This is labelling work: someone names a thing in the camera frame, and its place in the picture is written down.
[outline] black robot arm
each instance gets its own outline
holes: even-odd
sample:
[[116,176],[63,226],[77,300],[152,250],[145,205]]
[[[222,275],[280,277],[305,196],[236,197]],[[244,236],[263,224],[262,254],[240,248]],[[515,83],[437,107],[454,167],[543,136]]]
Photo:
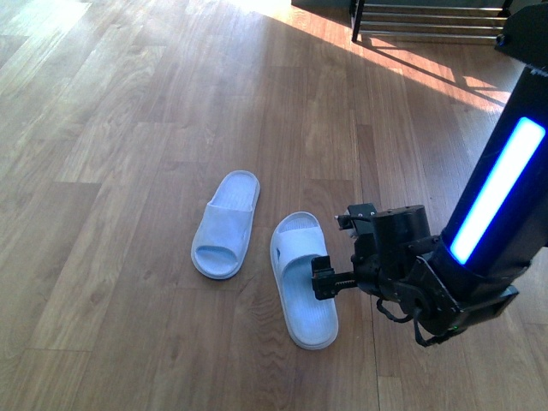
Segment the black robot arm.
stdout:
[[548,244],[548,4],[512,15],[496,49],[527,66],[445,229],[431,235],[422,205],[349,206],[337,221],[356,239],[354,270],[335,274],[329,256],[313,260],[316,298],[359,287],[389,319],[413,320],[423,346],[496,318],[516,298],[511,284]]

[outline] slipper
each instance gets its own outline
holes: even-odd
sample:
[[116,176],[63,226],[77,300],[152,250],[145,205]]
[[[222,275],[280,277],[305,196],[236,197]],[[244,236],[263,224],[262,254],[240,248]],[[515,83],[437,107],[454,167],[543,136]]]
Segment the slipper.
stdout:
[[206,277],[224,280],[240,270],[259,191],[259,180],[252,173],[232,171],[207,203],[191,251],[194,266]]
[[338,333],[335,302],[316,300],[312,288],[311,261],[324,255],[324,233],[312,214],[291,214],[274,230],[271,262],[283,316],[289,335],[304,349],[325,348]]

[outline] screw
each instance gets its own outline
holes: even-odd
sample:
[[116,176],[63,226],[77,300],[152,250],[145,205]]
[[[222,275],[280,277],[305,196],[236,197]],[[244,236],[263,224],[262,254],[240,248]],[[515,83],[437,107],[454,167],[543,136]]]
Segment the screw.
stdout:
[[506,39],[506,36],[504,34],[499,34],[497,36],[497,45],[499,47],[502,47],[503,45],[506,45],[508,39]]

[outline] metal shoe rack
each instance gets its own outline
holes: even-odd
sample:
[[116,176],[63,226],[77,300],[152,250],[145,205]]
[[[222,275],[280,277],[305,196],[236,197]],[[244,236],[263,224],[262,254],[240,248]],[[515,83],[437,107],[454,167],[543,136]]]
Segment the metal shoe rack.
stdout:
[[462,8],[366,4],[352,0],[352,41],[362,36],[397,36],[408,40],[479,40],[492,42],[510,16],[512,0],[501,8]]

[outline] blue led light strip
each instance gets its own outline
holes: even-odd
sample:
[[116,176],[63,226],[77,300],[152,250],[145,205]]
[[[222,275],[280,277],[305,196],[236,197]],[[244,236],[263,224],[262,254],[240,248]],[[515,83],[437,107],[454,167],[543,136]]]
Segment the blue led light strip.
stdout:
[[466,264],[481,237],[544,139],[546,130],[522,117],[451,243],[456,260]]

